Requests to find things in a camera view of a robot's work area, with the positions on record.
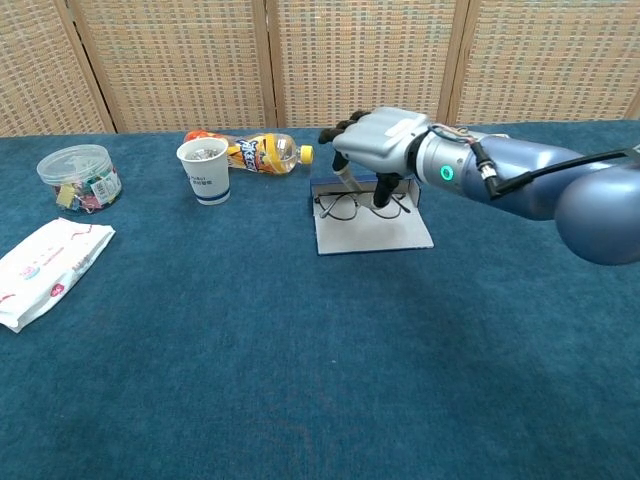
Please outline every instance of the white paper cup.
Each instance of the white paper cup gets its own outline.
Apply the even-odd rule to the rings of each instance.
[[[202,205],[217,205],[229,198],[228,146],[224,138],[206,137],[190,140],[178,148],[176,154],[189,177],[196,199]],[[211,150],[212,155],[190,159],[199,150]]]

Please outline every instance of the woven screen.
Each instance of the woven screen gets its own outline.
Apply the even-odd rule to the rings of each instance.
[[[332,125],[379,105],[435,117],[454,7],[454,0],[267,0],[278,22],[279,124]]]
[[[479,3],[457,123],[625,115],[640,85],[638,0]]]
[[[118,131],[265,125],[273,91],[261,81],[256,25],[265,38],[266,25],[251,0],[71,5]],[[268,42],[260,48],[268,55]]]
[[[0,42],[0,136],[112,130],[54,2],[0,2]]]

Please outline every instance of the table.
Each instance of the table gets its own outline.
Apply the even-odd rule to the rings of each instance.
[[[479,126],[596,153],[640,122]],[[105,146],[116,235],[48,314],[0,330],[0,478],[640,476],[640,265],[423,186],[432,250],[318,256],[311,168],[196,203],[184,132],[0,139],[0,254],[59,215],[35,172]],[[233,131],[231,133],[249,133]]]

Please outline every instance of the plastic container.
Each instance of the plastic container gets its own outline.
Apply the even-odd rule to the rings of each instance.
[[[112,205],[122,184],[109,152],[100,145],[76,145],[43,158],[37,166],[65,211],[94,213]]]
[[[311,145],[297,146],[290,135],[283,133],[257,133],[238,137],[193,130],[187,133],[184,141],[202,137],[221,137],[229,142],[227,160],[232,168],[283,175],[293,170],[298,163],[310,165],[313,162]]]

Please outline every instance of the white tissue pack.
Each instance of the white tissue pack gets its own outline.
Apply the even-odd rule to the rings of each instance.
[[[110,226],[53,220],[0,259],[0,323],[18,333],[57,304],[107,246]]]

